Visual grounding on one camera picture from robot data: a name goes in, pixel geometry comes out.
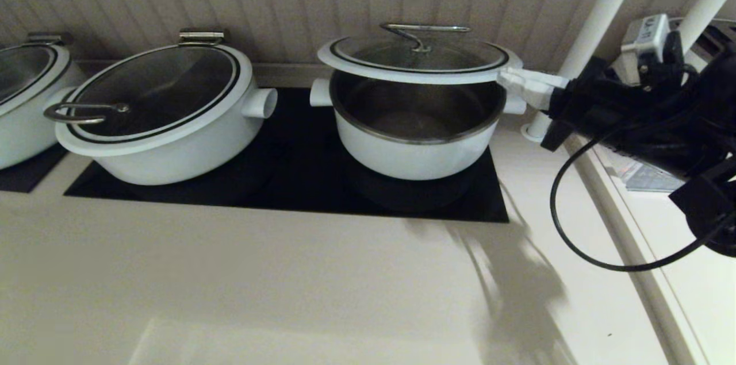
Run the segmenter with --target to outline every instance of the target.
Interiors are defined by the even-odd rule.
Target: lid handle
[[[86,124],[100,124],[105,122],[106,117],[103,114],[96,114],[95,116],[67,116],[66,114],[60,113],[60,109],[80,109],[80,108],[97,108],[97,109],[112,109],[118,113],[129,113],[131,107],[127,103],[75,103],[75,102],[61,102],[54,103],[44,110],[44,116],[48,119],[62,124],[75,124],[75,125],[86,125]]]
[[[217,46],[229,40],[228,29],[187,28],[179,30],[179,45]]]
[[[431,51],[431,46],[426,46],[421,39],[415,35],[408,33],[407,30],[413,32],[458,32],[467,33],[470,32],[469,27],[462,25],[410,25],[410,24],[382,24],[381,29],[388,30],[388,32],[396,33],[400,37],[405,37],[409,40],[413,40],[416,46],[412,48],[413,52],[427,53]]]

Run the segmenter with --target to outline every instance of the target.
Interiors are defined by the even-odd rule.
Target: white countertop
[[[510,224],[0,192],[0,363],[667,363],[628,274],[578,259],[567,157],[504,117]],[[571,239],[621,259],[579,175]]]
[[[622,191],[647,248],[664,258],[692,241],[684,214],[666,193]],[[736,260],[701,247],[662,269],[674,298],[670,310],[683,313],[692,349],[702,363],[736,363]]]

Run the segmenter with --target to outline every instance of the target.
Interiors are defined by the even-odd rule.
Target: glass lid
[[[44,46],[18,46],[0,51],[0,103],[10,100],[44,76],[55,53]]]
[[[399,36],[347,37],[335,42],[331,52],[363,66],[419,74],[462,74],[501,66],[507,54],[490,43],[457,33],[412,38]]]
[[[231,54],[218,48],[178,46],[123,61],[92,80],[74,103],[127,105],[75,109],[79,116],[100,114],[100,124],[84,125],[90,134],[119,137],[149,132],[180,121],[224,98],[237,78]]]

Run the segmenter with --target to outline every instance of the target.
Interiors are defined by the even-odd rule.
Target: metal handle
[[[179,30],[179,46],[181,45],[208,45],[217,46],[229,40],[228,29],[197,29],[188,28]]]
[[[127,103],[74,103],[74,102],[61,102],[54,103],[44,111],[44,116],[52,121],[57,121],[62,124],[100,124],[105,122],[106,117],[103,114],[96,114],[95,116],[67,116],[66,114],[59,113],[59,109],[79,109],[79,108],[95,108],[95,109],[112,109],[118,113],[129,113],[131,106]]]
[[[430,46],[426,46],[421,39],[415,35],[405,32],[405,30],[412,30],[413,32],[455,32],[455,33],[467,33],[470,32],[469,27],[462,25],[408,25],[408,24],[382,24],[381,29],[387,30],[387,32],[396,33],[400,37],[405,37],[409,40],[413,40],[416,46],[412,48],[413,52],[427,53],[431,51]]]
[[[74,38],[67,32],[30,32],[21,46],[71,45]]]

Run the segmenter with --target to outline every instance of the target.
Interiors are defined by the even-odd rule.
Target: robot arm
[[[497,82],[553,119],[543,148],[576,133],[685,180],[670,199],[691,231],[702,239],[718,227],[705,245],[736,257],[736,45],[698,74],[684,63],[679,33],[660,33],[661,17],[651,18],[637,25],[655,27],[644,33],[651,42],[622,46],[613,66],[594,58],[573,80],[505,69]]]

